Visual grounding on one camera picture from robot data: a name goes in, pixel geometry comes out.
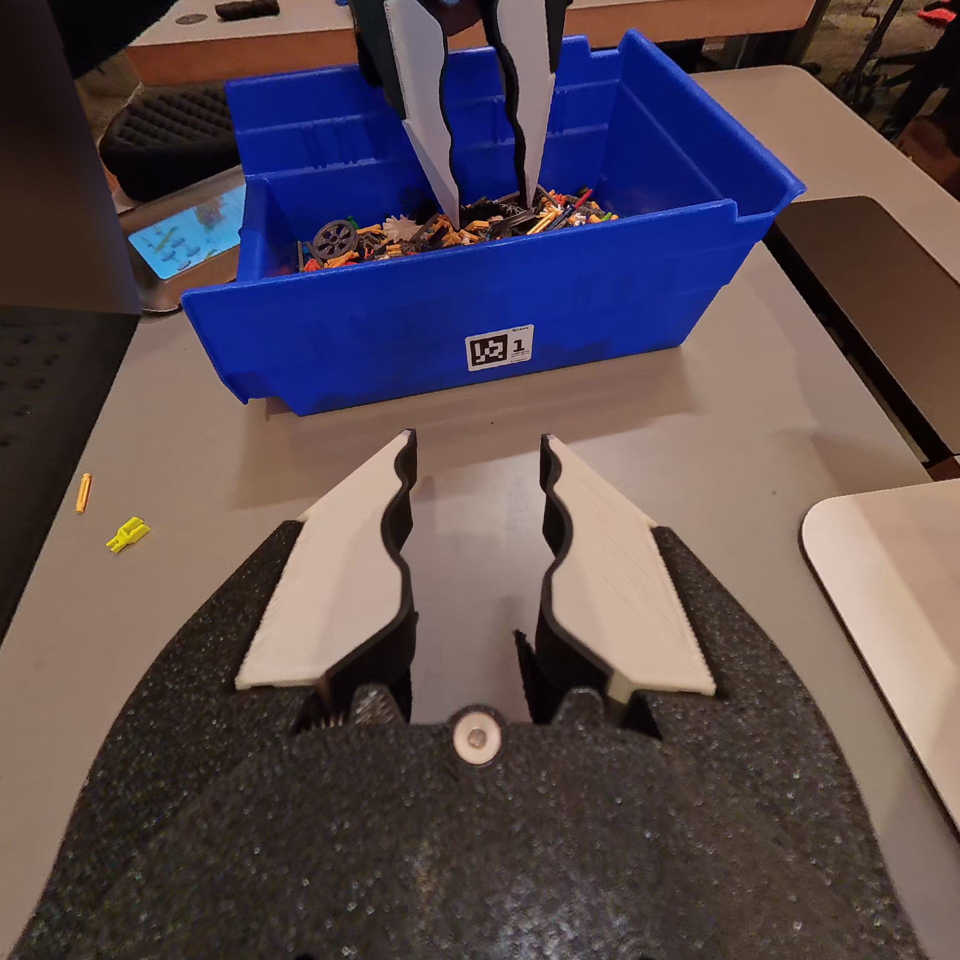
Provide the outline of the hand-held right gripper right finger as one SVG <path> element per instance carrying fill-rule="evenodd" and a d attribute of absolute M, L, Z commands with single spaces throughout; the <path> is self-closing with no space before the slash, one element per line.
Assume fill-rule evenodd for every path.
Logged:
<path fill-rule="evenodd" d="M 717 701 L 717 679 L 674 582 L 666 528 L 553 434 L 542 434 L 538 721 L 576 690 L 620 727 L 654 727 L 658 695 Z"/>

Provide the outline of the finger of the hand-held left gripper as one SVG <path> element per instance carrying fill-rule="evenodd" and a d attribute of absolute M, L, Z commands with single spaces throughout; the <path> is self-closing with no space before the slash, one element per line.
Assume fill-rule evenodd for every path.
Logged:
<path fill-rule="evenodd" d="M 460 229 L 460 192 L 451 169 L 452 134 L 442 102 L 448 60 L 440 21 L 419 1 L 386 1 L 384 10 L 402 95 L 403 127 L 439 207 Z"/>
<path fill-rule="evenodd" d="M 518 191 L 523 206 L 531 208 L 542 167 L 555 86 L 546 2 L 492 2 L 490 44 L 502 72 L 505 109 L 513 132 Z"/>

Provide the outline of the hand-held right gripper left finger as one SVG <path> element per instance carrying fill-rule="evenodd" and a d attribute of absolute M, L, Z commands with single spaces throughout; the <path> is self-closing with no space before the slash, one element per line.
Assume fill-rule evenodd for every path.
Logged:
<path fill-rule="evenodd" d="M 417 474 L 417 433 L 405 429 L 300 515 L 236 690 L 323 682 L 346 706 L 379 684 L 411 699 L 418 615 L 402 548 Z"/>

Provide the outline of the pile of colourful construction pieces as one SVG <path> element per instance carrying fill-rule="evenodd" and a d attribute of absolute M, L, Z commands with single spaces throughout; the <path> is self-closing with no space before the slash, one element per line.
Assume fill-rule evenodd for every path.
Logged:
<path fill-rule="evenodd" d="M 299 273 L 314 273 L 613 223 L 618 218 L 617 213 L 601 206 L 594 198 L 594 191 L 587 187 L 575 194 L 564 194 L 536 186 L 534 204 L 528 208 L 522 207 L 519 193 L 500 198 L 479 198 L 461 208 L 458 229 L 451 226 L 447 215 L 434 200 L 426 199 L 411 216 L 390 215 L 369 224 L 361 224 L 353 216 L 342 219 L 353 222 L 357 228 L 357 249 L 326 263 L 314 259 L 309 247 L 318 231 L 311 239 L 297 241 L 294 246 L 295 267 Z"/>

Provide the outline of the blue plastic storage bin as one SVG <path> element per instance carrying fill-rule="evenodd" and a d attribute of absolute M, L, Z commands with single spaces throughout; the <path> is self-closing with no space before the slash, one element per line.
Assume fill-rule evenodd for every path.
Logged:
<path fill-rule="evenodd" d="M 673 349 L 805 186 L 634 30 L 562 42 L 540 183 L 611 213 L 532 237 L 295 273 L 296 242 L 433 192 L 355 65 L 229 81 L 236 280 L 183 309 L 241 402 L 300 416 Z"/>

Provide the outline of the wood edged table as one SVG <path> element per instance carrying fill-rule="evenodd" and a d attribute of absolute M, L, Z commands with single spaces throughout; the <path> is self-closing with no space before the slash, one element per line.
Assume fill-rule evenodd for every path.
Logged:
<path fill-rule="evenodd" d="M 348 7 L 332 1 L 280 1 L 279 16 L 224 22 L 213 1 L 183 1 L 126 48 L 147 87 L 175 87 L 356 62 Z M 615 47 L 635 29 L 652 42 L 765 34 L 800 29 L 812 1 L 585 1 L 565 17 L 568 36 L 585 36 L 594 49 Z M 194 26 L 178 16 L 203 13 Z"/>

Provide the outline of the small grey spoked wheel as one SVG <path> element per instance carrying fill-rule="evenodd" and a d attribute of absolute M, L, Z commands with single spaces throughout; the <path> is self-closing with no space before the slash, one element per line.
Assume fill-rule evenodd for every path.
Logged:
<path fill-rule="evenodd" d="M 358 242 L 355 224 L 339 219 L 325 223 L 310 242 L 309 248 L 318 263 L 327 263 L 356 252 Z"/>

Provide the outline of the black ribbed foam cushion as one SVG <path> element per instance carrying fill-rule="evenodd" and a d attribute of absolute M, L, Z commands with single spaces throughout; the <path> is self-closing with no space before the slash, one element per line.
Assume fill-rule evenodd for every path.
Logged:
<path fill-rule="evenodd" d="M 138 203 L 239 165 L 224 85 L 141 91 L 109 123 L 99 154 L 126 197 Z"/>

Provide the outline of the tablet in clear case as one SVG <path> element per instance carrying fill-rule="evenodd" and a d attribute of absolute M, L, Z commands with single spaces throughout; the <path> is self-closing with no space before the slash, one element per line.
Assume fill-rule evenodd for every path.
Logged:
<path fill-rule="evenodd" d="M 237 165 L 119 215 L 143 315 L 175 313 L 186 291 L 235 280 L 245 197 Z"/>

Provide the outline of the white book stand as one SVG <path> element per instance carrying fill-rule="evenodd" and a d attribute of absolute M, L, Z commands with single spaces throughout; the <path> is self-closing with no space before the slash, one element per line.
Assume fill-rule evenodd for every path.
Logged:
<path fill-rule="evenodd" d="M 816 503 L 800 544 L 951 820 L 959 821 L 959 480 Z"/>

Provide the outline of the black perforated mat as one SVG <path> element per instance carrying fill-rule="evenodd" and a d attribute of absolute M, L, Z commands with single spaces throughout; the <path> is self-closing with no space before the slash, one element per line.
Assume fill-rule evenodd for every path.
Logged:
<path fill-rule="evenodd" d="M 5 637 L 140 316 L 1 308 L 1 636 Z"/>

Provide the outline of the black tripod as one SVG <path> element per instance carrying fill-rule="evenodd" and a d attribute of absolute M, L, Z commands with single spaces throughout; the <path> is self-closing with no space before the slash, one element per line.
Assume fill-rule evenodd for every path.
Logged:
<path fill-rule="evenodd" d="M 904 1 L 891 1 L 882 15 L 874 15 L 871 6 L 866 6 L 861 10 L 862 17 L 872 18 L 875 23 L 855 65 L 850 70 L 843 72 L 832 88 L 832 92 L 847 106 L 853 107 L 856 105 L 857 89 L 867 67 L 870 62 L 877 58 L 886 33 L 904 4 Z"/>

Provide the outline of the dark brown seat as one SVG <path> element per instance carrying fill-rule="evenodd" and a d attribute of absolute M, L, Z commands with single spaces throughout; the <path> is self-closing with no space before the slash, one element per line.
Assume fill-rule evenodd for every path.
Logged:
<path fill-rule="evenodd" d="M 930 476 L 957 479 L 958 281 L 865 196 L 794 202 L 764 243 Z"/>

